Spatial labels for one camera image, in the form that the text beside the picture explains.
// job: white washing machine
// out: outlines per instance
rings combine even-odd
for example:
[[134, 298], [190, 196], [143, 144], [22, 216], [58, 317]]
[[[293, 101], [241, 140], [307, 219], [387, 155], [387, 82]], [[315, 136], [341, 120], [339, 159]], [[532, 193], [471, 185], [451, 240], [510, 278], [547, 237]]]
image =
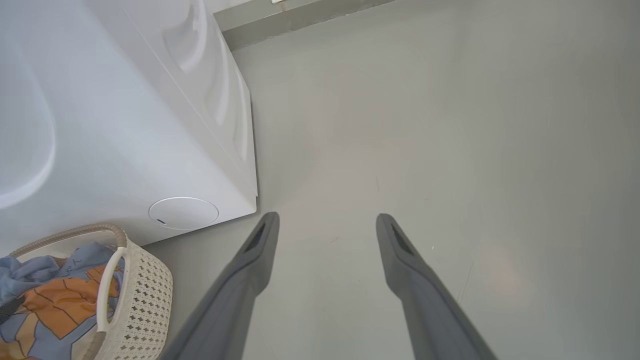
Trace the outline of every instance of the white washing machine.
[[0, 251], [256, 211], [249, 91], [202, 0], [0, 3]]

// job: laundry basket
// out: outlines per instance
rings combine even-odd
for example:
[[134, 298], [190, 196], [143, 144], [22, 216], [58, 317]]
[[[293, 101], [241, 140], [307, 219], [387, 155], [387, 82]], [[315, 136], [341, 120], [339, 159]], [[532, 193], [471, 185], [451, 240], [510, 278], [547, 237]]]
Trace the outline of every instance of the laundry basket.
[[[67, 258], [91, 241], [117, 246], [117, 250], [102, 274], [96, 303], [97, 332], [82, 359], [157, 358], [166, 341], [173, 278], [162, 261], [133, 243], [121, 228], [113, 224], [78, 227], [23, 246], [11, 256], [20, 261], [43, 255]], [[120, 258], [125, 259], [124, 277], [118, 305], [108, 319], [109, 285]]]

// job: gray floor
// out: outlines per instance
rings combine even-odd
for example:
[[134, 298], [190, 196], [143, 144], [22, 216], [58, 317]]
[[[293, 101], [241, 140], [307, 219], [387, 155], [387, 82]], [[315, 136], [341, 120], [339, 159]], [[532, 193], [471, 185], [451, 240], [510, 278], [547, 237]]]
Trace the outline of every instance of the gray floor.
[[[235, 52], [282, 219], [244, 358], [412, 358], [380, 212], [499, 358], [640, 358], [637, 7], [398, 0]], [[172, 336], [257, 219], [148, 247]]]

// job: gray plastic arm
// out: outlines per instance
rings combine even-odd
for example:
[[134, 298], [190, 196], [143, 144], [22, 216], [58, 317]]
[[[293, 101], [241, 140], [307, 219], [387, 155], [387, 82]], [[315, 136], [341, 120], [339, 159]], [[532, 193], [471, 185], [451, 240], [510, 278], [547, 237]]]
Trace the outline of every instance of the gray plastic arm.
[[376, 221], [378, 245], [391, 291], [402, 300], [413, 354], [418, 360], [495, 360], [495, 356], [422, 260], [396, 220]]
[[280, 217], [265, 214], [160, 357], [240, 360], [255, 297], [271, 277]]

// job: basket handle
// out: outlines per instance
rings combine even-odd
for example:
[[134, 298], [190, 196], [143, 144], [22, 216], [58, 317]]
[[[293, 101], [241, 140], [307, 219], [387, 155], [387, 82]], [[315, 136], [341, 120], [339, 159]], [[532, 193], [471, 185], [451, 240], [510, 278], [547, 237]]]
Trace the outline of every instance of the basket handle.
[[118, 244], [118, 247], [127, 246], [127, 234], [125, 234], [124, 230], [117, 227], [116, 225], [109, 224], [106, 222], [101, 222], [99, 224], [76, 227], [75, 229], [71, 229], [71, 230], [63, 231], [62, 233], [47, 236], [46, 238], [42, 238], [40, 240], [34, 241], [33, 243], [27, 244], [19, 248], [18, 250], [9, 254], [9, 256], [13, 256], [17, 258], [19, 256], [27, 254], [28, 252], [39, 249], [43, 246], [46, 246], [52, 243], [57, 243], [58, 241], [62, 241], [68, 238], [73, 238], [74, 236], [95, 233], [97, 231], [111, 231], [116, 237], [116, 243]]
[[89, 348], [84, 353], [83, 360], [94, 360], [107, 336], [107, 326], [109, 325], [109, 320], [107, 319], [107, 312], [109, 311], [109, 287], [111, 286], [111, 278], [120, 258], [125, 258], [125, 261], [127, 261], [127, 248], [124, 246], [118, 246], [118, 249], [113, 253], [102, 272], [95, 305], [97, 330], [92, 342], [89, 344]]
[[120, 258], [127, 260], [127, 248], [119, 246], [116, 250], [107, 266], [102, 272], [102, 279], [100, 280], [100, 287], [98, 288], [98, 297], [95, 305], [95, 317], [98, 324], [98, 332], [107, 331], [109, 321], [107, 320], [107, 312], [109, 311], [109, 287], [111, 286], [111, 278], [116, 270], [118, 261]]

